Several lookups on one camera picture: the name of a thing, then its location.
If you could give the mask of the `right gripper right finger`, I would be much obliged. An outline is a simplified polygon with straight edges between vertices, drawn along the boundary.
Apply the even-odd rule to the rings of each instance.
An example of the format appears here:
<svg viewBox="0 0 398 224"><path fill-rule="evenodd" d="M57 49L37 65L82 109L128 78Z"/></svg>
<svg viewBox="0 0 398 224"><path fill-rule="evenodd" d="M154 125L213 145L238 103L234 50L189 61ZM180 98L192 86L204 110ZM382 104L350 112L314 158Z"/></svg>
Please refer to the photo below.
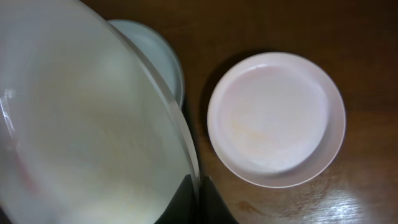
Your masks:
<svg viewBox="0 0 398 224"><path fill-rule="evenodd" d="M200 220L205 224L238 224L210 176L201 182Z"/></svg>

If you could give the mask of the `white plate bottom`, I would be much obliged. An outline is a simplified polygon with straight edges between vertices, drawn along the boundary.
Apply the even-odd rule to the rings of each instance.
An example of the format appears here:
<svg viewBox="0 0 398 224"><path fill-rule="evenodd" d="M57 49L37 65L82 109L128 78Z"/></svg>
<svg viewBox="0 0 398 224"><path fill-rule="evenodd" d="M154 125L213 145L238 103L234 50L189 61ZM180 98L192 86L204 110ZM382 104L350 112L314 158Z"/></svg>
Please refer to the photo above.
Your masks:
<svg viewBox="0 0 398 224"><path fill-rule="evenodd" d="M239 178L283 189L312 180L338 154L346 110L330 76L312 61L268 52L231 67L207 111L211 144Z"/></svg>

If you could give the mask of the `white plate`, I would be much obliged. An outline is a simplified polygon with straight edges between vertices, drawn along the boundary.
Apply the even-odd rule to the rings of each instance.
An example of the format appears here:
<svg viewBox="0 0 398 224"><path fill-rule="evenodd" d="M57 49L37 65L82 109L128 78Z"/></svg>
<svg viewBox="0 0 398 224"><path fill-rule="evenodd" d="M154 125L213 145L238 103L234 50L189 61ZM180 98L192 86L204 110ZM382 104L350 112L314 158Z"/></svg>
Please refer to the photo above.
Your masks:
<svg viewBox="0 0 398 224"><path fill-rule="evenodd" d="M239 178L283 189L312 180L338 154L346 110L330 76L312 61L268 52L231 67L207 111L211 144Z"/></svg>
<svg viewBox="0 0 398 224"><path fill-rule="evenodd" d="M170 44L154 29L129 20L108 21L125 35L153 64L172 92L179 107L185 99L185 80L177 54Z"/></svg>
<svg viewBox="0 0 398 224"><path fill-rule="evenodd" d="M12 223L155 223L200 171L149 59L80 1L1 2L1 210Z"/></svg>

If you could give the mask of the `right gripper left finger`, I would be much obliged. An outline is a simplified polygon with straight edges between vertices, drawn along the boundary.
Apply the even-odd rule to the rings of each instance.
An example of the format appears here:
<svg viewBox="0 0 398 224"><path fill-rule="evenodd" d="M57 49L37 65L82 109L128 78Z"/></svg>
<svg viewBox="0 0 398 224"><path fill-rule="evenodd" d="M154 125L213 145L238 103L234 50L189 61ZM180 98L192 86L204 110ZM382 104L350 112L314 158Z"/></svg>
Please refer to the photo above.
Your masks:
<svg viewBox="0 0 398 224"><path fill-rule="evenodd" d="M192 178L188 174L155 224L194 224L197 222L196 205Z"/></svg>

